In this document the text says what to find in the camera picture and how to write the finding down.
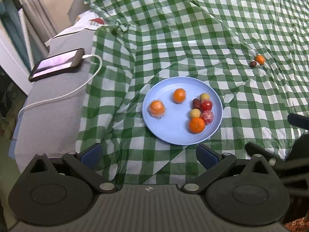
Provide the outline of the orange tangerine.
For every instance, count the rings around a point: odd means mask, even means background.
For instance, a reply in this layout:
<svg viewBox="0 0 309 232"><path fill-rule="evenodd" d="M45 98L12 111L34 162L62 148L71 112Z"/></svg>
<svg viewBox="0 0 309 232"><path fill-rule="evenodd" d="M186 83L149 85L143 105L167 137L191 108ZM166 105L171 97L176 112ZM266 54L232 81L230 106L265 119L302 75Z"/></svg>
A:
<svg viewBox="0 0 309 232"><path fill-rule="evenodd" d="M264 65L264 63L265 63L265 58L264 58L264 56L262 56L262 55L256 55L255 61L256 61L257 63L259 63L260 65Z"/></svg>
<svg viewBox="0 0 309 232"><path fill-rule="evenodd" d="M188 124L188 128L190 132L194 134L199 134L205 129L205 122L202 118L200 117L194 117L190 120Z"/></svg>

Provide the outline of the red fruit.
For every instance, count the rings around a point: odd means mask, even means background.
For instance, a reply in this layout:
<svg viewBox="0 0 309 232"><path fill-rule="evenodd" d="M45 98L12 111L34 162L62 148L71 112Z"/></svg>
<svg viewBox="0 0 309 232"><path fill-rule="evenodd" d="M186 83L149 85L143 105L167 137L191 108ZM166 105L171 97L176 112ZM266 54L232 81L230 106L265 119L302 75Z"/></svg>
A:
<svg viewBox="0 0 309 232"><path fill-rule="evenodd" d="M205 125L210 124L214 119L214 114L211 110L203 111L201 114L201 119L203 119Z"/></svg>
<svg viewBox="0 0 309 232"><path fill-rule="evenodd" d="M211 111L213 107L213 103L211 100L204 100L201 102L201 109L203 111Z"/></svg>

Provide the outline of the small yellow fruit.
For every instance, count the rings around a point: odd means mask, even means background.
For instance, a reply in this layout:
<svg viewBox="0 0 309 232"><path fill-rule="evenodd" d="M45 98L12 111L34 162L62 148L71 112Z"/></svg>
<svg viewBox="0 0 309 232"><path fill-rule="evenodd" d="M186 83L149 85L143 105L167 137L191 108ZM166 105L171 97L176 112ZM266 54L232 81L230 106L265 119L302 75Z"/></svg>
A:
<svg viewBox="0 0 309 232"><path fill-rule="evenodd" d="M202 93L199 96L199 99L200 99L201 102L204 102L205 100L210 100L210 95L208 93Z"/></svg>
<svg viewBox="0 0 309 232"><path fill-rule="evenodd" d="M201 114L202 113L198 108L194 108L190 111L190 118L200 118Z"/></svg>

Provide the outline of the dark red date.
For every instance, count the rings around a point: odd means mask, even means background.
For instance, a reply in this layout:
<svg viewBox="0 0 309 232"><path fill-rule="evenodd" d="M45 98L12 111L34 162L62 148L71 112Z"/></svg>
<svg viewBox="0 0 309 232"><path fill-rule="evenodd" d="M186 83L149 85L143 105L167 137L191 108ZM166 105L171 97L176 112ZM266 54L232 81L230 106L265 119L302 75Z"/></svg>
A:
<svg viewBox="0 0 309 232"><path fill-rule="evenodd" d="M255 66L257 65L257 62L251 61L251 62L249 63L249 65L250 65L250 67L255 67Z"/></svg>
<svg viewBox="0 0 309 232"><path fill-rule="evenodd" d="M193 101L192 101L192 107L193 109L201 109L201 102L198 98L195 98Z"/></svg>

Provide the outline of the orange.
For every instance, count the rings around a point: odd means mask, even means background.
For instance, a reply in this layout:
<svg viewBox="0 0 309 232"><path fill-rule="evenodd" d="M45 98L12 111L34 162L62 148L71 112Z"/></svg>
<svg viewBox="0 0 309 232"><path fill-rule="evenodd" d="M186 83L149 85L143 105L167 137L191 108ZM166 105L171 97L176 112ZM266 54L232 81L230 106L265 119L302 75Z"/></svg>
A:
<svg viewBox="0 0 309 232"><path fill-rule="evenodd" d="M148 111L152 117L161 118L166 114L166 107L160 99L157 99L150 103Z"/></svg>
<svg viewBox="0 0 309 232"><path fill-rule="evenodd" d="M181 104L186 99L186 91L178 88L173 93L173 100L175 103Z"/></svg>

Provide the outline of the light blue round plate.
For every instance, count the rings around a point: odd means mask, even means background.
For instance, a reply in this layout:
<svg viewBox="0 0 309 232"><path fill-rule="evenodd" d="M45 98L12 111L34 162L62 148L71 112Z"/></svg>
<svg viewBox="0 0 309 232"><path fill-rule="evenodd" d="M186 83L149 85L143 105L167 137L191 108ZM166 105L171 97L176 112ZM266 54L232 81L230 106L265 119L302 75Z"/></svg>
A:
<svg viewBox="0 0 309 232"><path fill-rule="evenodd" d="M186 91L186 100L181 104L173 100L176 89ZM194 134L188 127L190 110L192 100L202 93L210 95L214 120L201 133ZM149 113L148 107L153 100L161 100L166 108L161 118L155 118ZM208 84L196 78L173 77L157 83L149 90L143 100L142 113L146 126L156 137L173 145L189 146L201 143L216 133L223 119L223 106L216 91Z"/></svg>

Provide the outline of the green white checkered cloth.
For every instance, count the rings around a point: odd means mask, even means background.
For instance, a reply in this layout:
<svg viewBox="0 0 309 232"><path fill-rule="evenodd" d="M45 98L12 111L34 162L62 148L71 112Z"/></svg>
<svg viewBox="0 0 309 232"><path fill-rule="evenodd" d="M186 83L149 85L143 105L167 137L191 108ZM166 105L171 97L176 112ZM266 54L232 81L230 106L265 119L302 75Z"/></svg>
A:
<svg viewBox="0 0 309 232"><path fill-rule="evenodd" d="M169 145L145 126L156 83L193 77L223 103L206 145L239 158L247 142L286 158L308 115L308 0L84 0L105 24L92 52L103 59L86 88L76 147L99 142L97 171L116 184L183 184L201 174L194 146ZM265 58L264 65L255 61Z"/></svg>

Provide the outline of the black smartphone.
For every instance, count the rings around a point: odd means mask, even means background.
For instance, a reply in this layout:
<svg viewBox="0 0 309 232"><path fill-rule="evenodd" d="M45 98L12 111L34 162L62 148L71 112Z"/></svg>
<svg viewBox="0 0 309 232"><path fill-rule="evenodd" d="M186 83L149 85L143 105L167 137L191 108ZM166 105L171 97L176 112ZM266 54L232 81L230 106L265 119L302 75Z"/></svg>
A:
<svg viewBox="0 0 309 232"><path fill-rule="evenodd" d="M55 75L75 72L81 67L84 54L84 49L79 48L43 59L34 66L28 80L36 82Z"/></svg>

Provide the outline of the white printed pillow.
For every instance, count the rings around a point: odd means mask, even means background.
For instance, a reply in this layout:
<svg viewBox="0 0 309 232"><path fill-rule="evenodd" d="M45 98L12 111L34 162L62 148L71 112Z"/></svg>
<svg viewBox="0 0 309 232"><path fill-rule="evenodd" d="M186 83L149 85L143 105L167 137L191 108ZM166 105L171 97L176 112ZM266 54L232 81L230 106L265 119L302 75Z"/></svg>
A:
<svg viewBox="0 0 309 232"><path fill-rule="evenodd" d="M70 34L75 34L80 32L81 30L97 30L97 28L101 27L105 24L103 18L99 17L95 12L91 10L87 10L86 12L79 14L76 18L76 22L73 26L65 28L60 33L55 35L54 37L50 38L48 41L45 42L45 46L50 46L52 39L57 37L66 36Z"/></svg>

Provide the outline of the grey curtain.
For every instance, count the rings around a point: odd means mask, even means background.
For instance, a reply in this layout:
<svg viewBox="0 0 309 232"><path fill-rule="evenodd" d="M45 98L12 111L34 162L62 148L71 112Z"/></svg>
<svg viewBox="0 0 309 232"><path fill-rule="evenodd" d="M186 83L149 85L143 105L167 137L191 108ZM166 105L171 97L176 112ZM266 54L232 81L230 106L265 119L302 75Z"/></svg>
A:
<svg viewBox="0 0 309 232"><path fill-rule="evenodd" d="M26 16L26 25L39 50L47 55L50 39L58 34L58 29L43 0L19 0Z"/></svg>

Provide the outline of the black white pole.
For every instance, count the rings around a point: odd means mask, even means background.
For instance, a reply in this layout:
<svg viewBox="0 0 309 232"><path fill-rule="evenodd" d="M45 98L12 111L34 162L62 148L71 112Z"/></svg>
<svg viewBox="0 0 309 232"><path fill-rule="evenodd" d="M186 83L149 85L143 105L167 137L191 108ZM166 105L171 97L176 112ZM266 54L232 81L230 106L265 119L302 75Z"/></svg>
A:
<svg viewBox="0 0 309 232"><path fill-rule="evenodd" d="M31 47L31 42L30 42L30 37L28 34L28 29L27 29L27 24L26 24L26 16L23 10L23 6L20 0L13 0L15 7L17 8L18 11L18 16L21 24L21 30L23 32L23 37L26 45L26 50L27 50L27 55L29 59L29 65L30 65L30 70L32 71L33 68L35 67L35 62L34 62L34 56L32 53L32 47Z"/></svg>

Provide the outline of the white window frame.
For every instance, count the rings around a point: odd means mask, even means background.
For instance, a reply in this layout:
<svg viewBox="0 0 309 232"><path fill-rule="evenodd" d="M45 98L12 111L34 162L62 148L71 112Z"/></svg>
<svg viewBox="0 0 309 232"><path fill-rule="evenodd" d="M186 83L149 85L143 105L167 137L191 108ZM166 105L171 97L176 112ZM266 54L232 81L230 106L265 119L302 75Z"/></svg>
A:
<svg viewBox="0 0 309 232"><path fill-rule="evenodd" d="M19 57L18 52L2 24L0 34L1 68L26 95L29 95L33 87L33 84L28 80L30 73Z"/></svg>

